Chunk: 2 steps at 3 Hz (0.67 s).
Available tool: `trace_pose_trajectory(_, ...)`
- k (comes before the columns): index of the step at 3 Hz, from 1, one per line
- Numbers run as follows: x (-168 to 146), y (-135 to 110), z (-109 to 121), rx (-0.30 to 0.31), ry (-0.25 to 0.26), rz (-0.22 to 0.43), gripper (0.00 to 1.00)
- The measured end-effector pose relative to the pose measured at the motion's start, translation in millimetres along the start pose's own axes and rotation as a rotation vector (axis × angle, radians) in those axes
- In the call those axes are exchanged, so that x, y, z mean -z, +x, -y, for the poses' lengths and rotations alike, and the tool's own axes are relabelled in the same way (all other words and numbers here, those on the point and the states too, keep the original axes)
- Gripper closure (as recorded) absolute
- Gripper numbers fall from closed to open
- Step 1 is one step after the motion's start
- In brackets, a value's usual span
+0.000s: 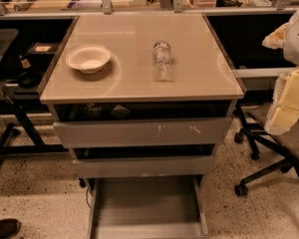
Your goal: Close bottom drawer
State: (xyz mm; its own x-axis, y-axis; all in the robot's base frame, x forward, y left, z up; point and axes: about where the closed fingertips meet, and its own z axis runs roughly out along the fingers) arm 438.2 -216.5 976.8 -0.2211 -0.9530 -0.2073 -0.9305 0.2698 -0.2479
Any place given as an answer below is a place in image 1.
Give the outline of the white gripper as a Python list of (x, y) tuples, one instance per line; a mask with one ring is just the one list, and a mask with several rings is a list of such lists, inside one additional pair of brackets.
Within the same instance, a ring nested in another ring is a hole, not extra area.
[[(299, 9), (287, 24), (282, 24), (266, 36), (262, 45), (269, 49), (282, 49), (284, 58), (299, 66)], [(299, 120), (299, 67), (289, 75), (278, 77), (265, 122), (265, 130), (280, 135), (290, 130)]]

